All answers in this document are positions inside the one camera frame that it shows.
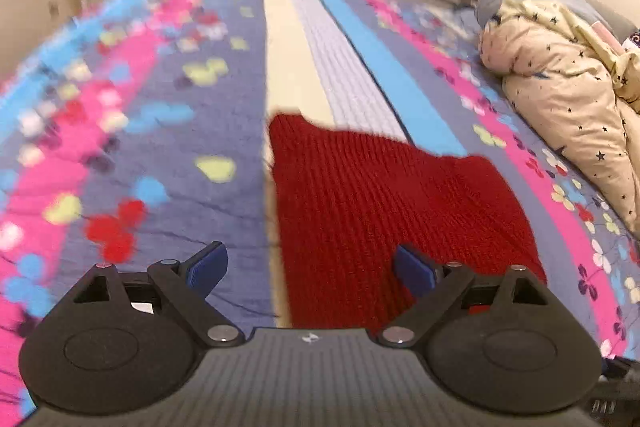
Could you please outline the beige star-patterned duvet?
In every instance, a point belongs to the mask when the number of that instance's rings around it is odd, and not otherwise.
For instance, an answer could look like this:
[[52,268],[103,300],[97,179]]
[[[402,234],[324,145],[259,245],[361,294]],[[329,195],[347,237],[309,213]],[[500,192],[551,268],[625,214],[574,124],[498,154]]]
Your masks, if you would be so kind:
[[503,0],[480,59],[544,142],[639,232],[639,50],[610,46],[554,0]]

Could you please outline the red knitted garment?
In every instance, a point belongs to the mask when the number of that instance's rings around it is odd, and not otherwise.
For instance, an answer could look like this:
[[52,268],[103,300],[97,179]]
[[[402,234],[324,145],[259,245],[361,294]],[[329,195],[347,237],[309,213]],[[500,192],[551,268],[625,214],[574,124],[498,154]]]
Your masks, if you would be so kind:
[[544,274],[533,230],[482,156],[435,156],[386,136],[269,125],[288,309],[298,329],[378,331],[412,303],[393,271],[401,245],[484,275]]

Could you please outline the colourful floral bed sheet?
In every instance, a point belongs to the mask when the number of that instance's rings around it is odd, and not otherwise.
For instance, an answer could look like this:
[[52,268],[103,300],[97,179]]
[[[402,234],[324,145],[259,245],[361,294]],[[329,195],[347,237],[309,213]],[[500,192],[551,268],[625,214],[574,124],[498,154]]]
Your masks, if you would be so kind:
[[[386,15],[396,10],[398,21]],[[208,301],[292,324],[269,125],[280,114],[482,156],[526,213],[547,281],[607,355],[639,354],[639,249],[510,109],[471,8],[387,0],[107,0],[1,97],[1,421],[34,406],[26,337],[93,263],[140,271],[221,241]]]

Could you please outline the dark blue patterned pillow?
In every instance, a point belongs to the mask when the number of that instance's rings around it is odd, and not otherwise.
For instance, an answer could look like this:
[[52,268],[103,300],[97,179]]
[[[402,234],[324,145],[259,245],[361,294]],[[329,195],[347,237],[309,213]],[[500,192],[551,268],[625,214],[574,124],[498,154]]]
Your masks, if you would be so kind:
[[633,34],[625,39],[623,42],[623,48],[626,51],[640,49],[640,29],[637,29]]

